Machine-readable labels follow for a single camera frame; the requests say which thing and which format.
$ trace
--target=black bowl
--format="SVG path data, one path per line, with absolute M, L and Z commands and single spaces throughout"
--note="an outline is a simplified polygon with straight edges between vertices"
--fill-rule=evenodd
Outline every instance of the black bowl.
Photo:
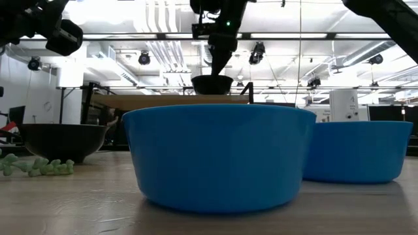
M 82 163 L 100 149 L 108 127 L 98 125 L 23 124 L 19 127 L 25 147 L 52 161 Z
M 233 79 L 228 76 L 201 75 L 191 80 L 199 95 L 226 95 L 231 90 Z

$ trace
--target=ceiling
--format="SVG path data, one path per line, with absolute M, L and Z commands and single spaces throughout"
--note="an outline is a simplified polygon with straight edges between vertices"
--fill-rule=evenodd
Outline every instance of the ceiling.
M 418 10 L 418 0 L 405 1 L 413 10 Z M 161 6 L 164 4 L 165 21 L 159 18 Z M 340 0 L 286 0 L 286 6 L 281 7 L 281 1 L 258 0 L 258 3 L 248 3 L 240 32 L 251 33 L 384 33 L 382 29 L 368 18 L 363 18 L 348 11 Z M 113 1 L 113 0 L 85 0 L 82 3 L 70 1 L 63 14 L 64 18 L 70 18 L 90 34 L 113 34 L 113 33 L 142 33 L 144 25 L 151 33 L 167 32 L 171 27 L 169 10 L 173 6 L 176 15 L 175 26 L 179 33 L 190 33 L 191 24 L 197 22 L 197 16 L 191 11 L 188 0 L 136 0 L 136 1 Z M 168 42 L 153 42 L 163 48 L 168 48 L 170 58 L 175 61 L 173 51 Z M 373 43 L 371 40 L 266 40 L 266 54 L 258 65 L 249 65 L 248 59 L 254 40 L 240 40 L 238 49 L 229 61 L 224 73 L 238 81 L 238 75 L 243 76 L 244 84 L 254 82 L 255 86 L 296 86 L 298 81 L 306 85 L 306 81 L 313 76 L 322 80 L 322 86 L 369 86 L 372 79 L 390 78 L 391 75 L 404 69 L 416 66 L 398 46 L 393 46 L 381 52 L 384 62 L 380 65 L 359 63 L 355 66 L 343 69 L 341 74 L 335 74 L 336 70 L 330 69 L 329 65 L 335 65 L 337 60 L 344 58 L 361 48 Z M 204 42 L 181 40 L 178 45 L 181 48 L 185 66 L 180 77 L 185 85 L 190 84 L 190 78 L 205 72 L 210 72 L 208 65 L 202 62 L 201 46 Z M 16 55 L 27 57 L 39 54 L 43 60 L 60 67 L 66 63 L 66 59 L 59 59 L 54 54 L 43 52 L 45 42 L 23 41 L 14 49 Z M 116 61 L 122 64 L 130 74 L 148 86 L 174 86 L 176 81 L 172 74 L 164 75 L 164 66 L 158 63 L 153 52 L 150 52 L 151 63 L 139 65 L 138 57 L 141 51 L 149 51 L 150 43 L 142 40 L 110 40 L 86 43 L 86 46 L 100 48 L 107 55 L 111 47 L 116 52 Z M 103 84 L 111 81 L 113 86 L 126 86 L 118 73 L 112 74 L 106 66 L 95 67 L 86 63 L 87 72 L 85 79 L 97 80 Z M 380 82 L 380 86 L 397 86 L 405 84 L 405 81 L 413 80 L 416 73 L 411 72 L 404 76 L 398 76 L 387 82 Z M 282 99 L 286 95 L 273 95 L 281 93 L 278 90 L 260 93 L 272 94 L 269 98 Z M 292 91 L 287 98 L 291 100 Z M 318 97 L 327 97 L 328 91 L 318 92 Z M 376 97 L 390 96 L 391 92 L 375 94 Z

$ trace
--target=green toy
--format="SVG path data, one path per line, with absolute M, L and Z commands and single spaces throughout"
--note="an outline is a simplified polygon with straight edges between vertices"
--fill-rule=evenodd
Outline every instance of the green toy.
M 3 171 L 4 176 L 11 176 L 13 168 L 19 168 L 22 172 L 27 172 L 30 177 L 74 174 L 74 162 L 72 160 L 67 160 L 65 164 L 61 164 L 61 160 L 53 160 L 50 164 L 48 162 L 48 159 L 39 158 L 35 160 L 33 165 L 30 165 L 25 162 L 18 162 L 17 156 L 8 154 L 0 160 L 0 171 Z

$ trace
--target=table surface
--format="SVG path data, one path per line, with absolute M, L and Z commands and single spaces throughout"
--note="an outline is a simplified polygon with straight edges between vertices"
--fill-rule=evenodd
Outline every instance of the table surface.
M 385 185 L 305 181 L 273 210 L 199 215 L 156 206 L 138 190 L 129 152 L 97 153 L 72 176 L 0 176 L 0 234 L 418 234 L 418 159 Z

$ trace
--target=blue bowl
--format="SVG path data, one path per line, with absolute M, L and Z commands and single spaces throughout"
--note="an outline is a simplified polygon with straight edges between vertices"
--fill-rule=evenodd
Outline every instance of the blue bowl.
M 199 213 L 284 204 L 298 193 L 315 114 L 280 106 L 199 104 L 123 116 L 140 190 Z
M 386 183 L 400 175 L 412 123 L 318 123 L 304 179 L 336 183 Z

